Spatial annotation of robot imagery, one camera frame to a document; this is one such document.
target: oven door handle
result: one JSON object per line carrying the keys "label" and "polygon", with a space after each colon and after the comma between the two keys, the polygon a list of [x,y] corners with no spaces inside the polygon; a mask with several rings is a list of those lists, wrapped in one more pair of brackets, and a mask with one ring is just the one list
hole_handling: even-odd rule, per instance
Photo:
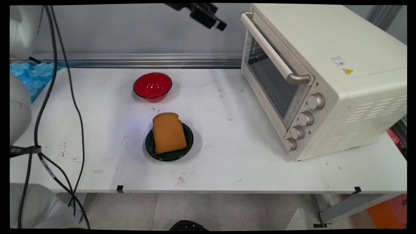
{"label": "oven door handle", "polygon": [[240,19],[247,27],[247,30],[256,39],[264,52],[269,56],[270,60],[279,70],[279,72],[285,77],[286,81],[292,85],[308,84],[311,81],[310,75],[295,75],[291,69],[286,65],[283,59],[276,53],[273,47],[269,44],[266,38],[260,33],[256,26],[251,22],[253,18],[253,11],[244,11],[241,13]]}

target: oven door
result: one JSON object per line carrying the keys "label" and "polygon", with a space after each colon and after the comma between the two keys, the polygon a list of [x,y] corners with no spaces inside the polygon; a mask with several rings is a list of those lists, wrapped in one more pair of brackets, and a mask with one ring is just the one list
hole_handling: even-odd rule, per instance
{"label": "oven door", "polygon": [[247,27],[241,68],[284,139],[314,77],[255,12],[240,18]]}

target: oven knob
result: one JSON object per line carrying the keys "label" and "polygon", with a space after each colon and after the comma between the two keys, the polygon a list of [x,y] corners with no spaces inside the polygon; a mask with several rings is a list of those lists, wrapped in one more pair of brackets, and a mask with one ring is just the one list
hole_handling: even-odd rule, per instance
{"label": "oven knob", "polygon": [[294,126],[290,129],[290,134],[294,139],[303,139],[305,136],[305,131],[303,131],[302,126]]}
{"label": "oven knob", "polygon": [[321,110],[325,106],[324,96],[320,93],[314,93],[308,97],[308,106],[312,110]]}
{"label": "oven knob", "polygon": [[309,110],[299,114],[299,122],[302,126],[311,126],[313,124],[313,115]]}
{"label": "oven knob", "polygon": [[296,141],[293,138],[287,138],[285,140],[285,147],[288,151],[296,150]]}

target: green plate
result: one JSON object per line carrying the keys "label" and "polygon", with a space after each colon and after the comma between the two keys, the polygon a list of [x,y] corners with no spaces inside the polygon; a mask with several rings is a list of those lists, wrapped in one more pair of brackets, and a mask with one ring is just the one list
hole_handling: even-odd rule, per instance
{"label": "green plate", "polygon": [[185,133],[185,139],[186,139],[186,144],[187,144],[187,147],[185,149],[179,149],[179,150],[175,150],[171,152],[156,154],[155,153],[155,148],[156,148],[155,140],[153,138],[153,130],[150,130],[150,132],[147,134],[146,142],[145,142],[146,150],[150,154],[150,156],[160,161],[169,162],[169,161],[180,159],[184,155],[186,155],[186,153],[188,153],[192,147],[193,134],[192,134],[191,129],[186,124],[182,123],[182,125],[183,125],[183,132]]}

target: red bowl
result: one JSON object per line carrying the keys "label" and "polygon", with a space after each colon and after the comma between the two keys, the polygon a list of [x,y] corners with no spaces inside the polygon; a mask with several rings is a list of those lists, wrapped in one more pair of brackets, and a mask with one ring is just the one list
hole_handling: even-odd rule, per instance
{"label": "red bowl", "polygon": [[134,92],[149,102],[163,100],[172,88],[172,80],[169,76],[153,72],[139,77],[133,86]]}

